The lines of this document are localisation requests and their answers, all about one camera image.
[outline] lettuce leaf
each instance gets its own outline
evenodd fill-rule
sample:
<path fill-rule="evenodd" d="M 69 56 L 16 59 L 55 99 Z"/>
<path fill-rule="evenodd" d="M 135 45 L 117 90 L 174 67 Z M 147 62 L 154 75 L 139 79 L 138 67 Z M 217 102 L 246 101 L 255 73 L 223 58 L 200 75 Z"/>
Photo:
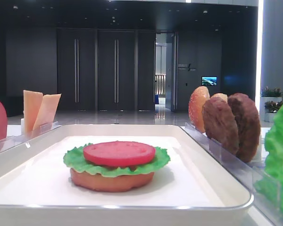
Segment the lettuce leaf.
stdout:
<path fill-rule="evenodd" d="M 93 164 L 92 162 L 86 161 L 83 156 L 83 148 L 91 145 L 86 144 L 85 146 L 75 147 L 68 151 L 64 155 L 64 164 L 75 171 L 82 173 L 87 172 L 91 175 L 101 174 L 103 177 L 115 178 L 121 175 L 137 175 L 137 174 L 148 174 L 155 172 L 158 169 L 164 167 L 169 161 L 170 157 L 166 152 L 166 149 L 160 147 L 155 147 L 156 153 L 154 159 L 143 165 L 138 165 L 135 169 L 130 169 L 129 167 L 118 167 L 118 168 L 108 168 Z"/>
<path fill-rule="evenodd" d="M 276 206 L 280 204 L 283 213 L 283 105 L 274 117 L 273 127 L 265 136 L 265 149 L 269 152 L 265 172 L 280 182 L 281 187 L 271 179 L 263 178 L 255 184 L 255 188 Z"/>

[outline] potted plant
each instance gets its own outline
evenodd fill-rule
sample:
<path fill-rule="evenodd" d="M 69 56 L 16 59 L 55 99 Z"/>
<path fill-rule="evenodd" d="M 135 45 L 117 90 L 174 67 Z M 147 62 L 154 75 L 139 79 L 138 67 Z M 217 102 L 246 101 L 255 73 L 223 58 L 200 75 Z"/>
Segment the potted plant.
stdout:
<path fill-rule="evenodd" d="M 283 101 L 280 102 L 274 102 L 274 101 L 268 101 L 265 103 L 265 119 L 264 121 L 267 122 L 274 122 L 275 114 L 278 112 L 278 110 L 283 105 Z"/>
<path fill-rule="evenodd" d="M 261 90 L 261 98 L 260 98 L 260 119 L 264 119 L 265 117 L 265 103 L 266 102 L 281 102 L 282 101 L 283 92 L 281 92 L 280 88 L 270 89 L 269 87 L 265 87 L 265 89 Z"/>

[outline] light strip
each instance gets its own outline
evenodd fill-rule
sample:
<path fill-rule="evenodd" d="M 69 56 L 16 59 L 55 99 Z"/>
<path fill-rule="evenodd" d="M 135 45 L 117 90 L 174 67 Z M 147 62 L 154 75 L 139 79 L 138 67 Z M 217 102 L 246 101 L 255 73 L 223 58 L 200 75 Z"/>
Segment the light strip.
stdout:
<path fill-rule="evenodd" d="M 264 8 L 264 0 L 258 0 L 257 69 L 256 69 L 256 95 L 255 95 L 255 103 L 258 112 L 260 111 L 260 91 L 261 91 L 263 8 Z"/>

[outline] reflective floor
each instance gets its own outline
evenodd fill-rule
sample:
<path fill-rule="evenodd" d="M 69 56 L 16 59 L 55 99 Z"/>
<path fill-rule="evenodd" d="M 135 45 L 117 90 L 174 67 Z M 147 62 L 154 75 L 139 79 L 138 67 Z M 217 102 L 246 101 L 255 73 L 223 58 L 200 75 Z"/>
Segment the reflective floor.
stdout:
<path fill-rule="evenodd" d="M 165 108 L 164 98 L 159 99 L 159 105 L 154 112 L 120 112 L 120 111 L 58 111 L 55 121 L 59 125 L 69 124 L 151 124 L 184 126 L 189 120 L 187 112 L 173 113 Z M 20 125 L 22 115 L 10 117 L 9 125 Z"/>

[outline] white tray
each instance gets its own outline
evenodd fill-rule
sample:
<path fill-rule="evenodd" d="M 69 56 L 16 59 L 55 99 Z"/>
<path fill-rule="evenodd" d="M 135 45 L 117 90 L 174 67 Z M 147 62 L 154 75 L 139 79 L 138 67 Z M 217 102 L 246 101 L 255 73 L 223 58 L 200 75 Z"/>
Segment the white tray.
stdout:
<path fill-rule="evenodd" d="M 145 187 L 98 193 L 76 187 L 67 150 L 126 140 L 166 148 L 171 161 Z M 253 195 L 183 129 L 68 125 L 0 153 L 0 226 L 240 225 Z"/>

